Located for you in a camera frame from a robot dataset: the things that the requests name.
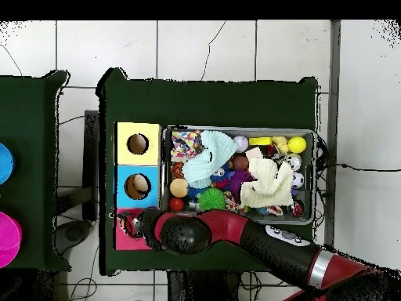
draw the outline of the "metal tray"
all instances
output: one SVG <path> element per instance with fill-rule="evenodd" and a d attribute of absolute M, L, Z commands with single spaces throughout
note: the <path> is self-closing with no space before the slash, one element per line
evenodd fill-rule
<path fill-rule="evenodd" d="M 161 144 L 161 209 L 168 209 L 168 203 L 172 197 L 168 186 L 172 181 L 172 173 L 170 171 L 172 162 L 170 159 L 170 151 L 172 149 L 172 131 L 184 130 L 218 130 L 224 132 L 230 137 L 244 135 L 247 138 L 261 136 L 301 136 L 306 140 L 306 149 L 300 153 L 302 159 L 301 168 L 297 171 L 305 177 L 305 186 L 298 191 L 296 198 L 305 204 L 305 211 L 302 216 L 294 218 L 285 207 L 284 214 L 280 217 L 261 216 L 255 211 L 247 212 L 247 217 L 264 224 L 289 224 L 289 225 L 306 225 L 313 221 L 315 217 L 315 191 L 316 191 L 316 134 L 308 129 L 270 129 L 270 128 L 239 128 L 239 127 L 212 127 L 212 126 L 176 126 L 169 125 L 162 132 L 163 144 Z M 193 214 L 192 209 L 185 208 L 182 214 Z"/>

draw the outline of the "blue circle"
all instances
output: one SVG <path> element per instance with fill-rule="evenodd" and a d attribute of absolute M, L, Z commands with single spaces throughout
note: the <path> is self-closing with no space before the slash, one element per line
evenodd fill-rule
<path fill-rule="evenodd" d="M 9 149 L 0 143 L 0 185 L 11 176 L 14 169 L 14 158 Z"/>

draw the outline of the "pink bowl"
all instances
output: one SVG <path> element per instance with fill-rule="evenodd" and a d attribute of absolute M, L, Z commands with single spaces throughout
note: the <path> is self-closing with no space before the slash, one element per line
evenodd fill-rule
<path fill-rule="evenodd" d="M 0 212 L 0 268 L 15 259 L 20 250 L 21 238 L 22 230 L 18 222 Z"/>

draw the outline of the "dark green table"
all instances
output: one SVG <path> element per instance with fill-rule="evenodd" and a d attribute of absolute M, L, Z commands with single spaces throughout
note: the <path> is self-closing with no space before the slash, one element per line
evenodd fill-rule
<path fill-rule="evenodd" d="M 0 211 L 21 225 L 18 256 L 7 268 L 68 270 L 52 246 L 56 215 L 57 93 L 65 71 L 44 78 L 0 76 L 0 142 L 16 159 L 16 169 L 0 186 Z"/>
<path fill-rule="evenodd" d="M 174 82 L 127 80 L 117 68 L 109 69 L 99 81 L 100 99 L 99 163 L 100 270 L 109 274 L 122 270 L 266 270 L 266 266 L 246 252 L 225 243 L 193 256 L 168 252 L 114 251 L 113 134 L 118 121 L 164 125 L 213 125 L 222 127 L 270 127 L 315 129 L 317 82 Z M 312 224 L 285 226 L 287 230 L 312 238 Z"/>

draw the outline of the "white cloth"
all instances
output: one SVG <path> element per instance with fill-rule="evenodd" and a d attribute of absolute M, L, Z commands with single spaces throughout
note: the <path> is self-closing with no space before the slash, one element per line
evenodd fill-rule
<path fill-rule="evenodd" d="M 249 158 L 249 172 L 257 181 L 243 183 L 240 190 L 241 207 L 264 208 L 270 205 L 292 205 L 294 172 L 283 161 L 280 169 L 271 159 Z"/>
<path fill-rule="evenodd" d="M 205 130 L 200 135 L 204 150 L 182 166 L 185 180 L 193 188 L 211 185 L 210 176 L 235 153 L 237 144 L 223 132 Z"/>

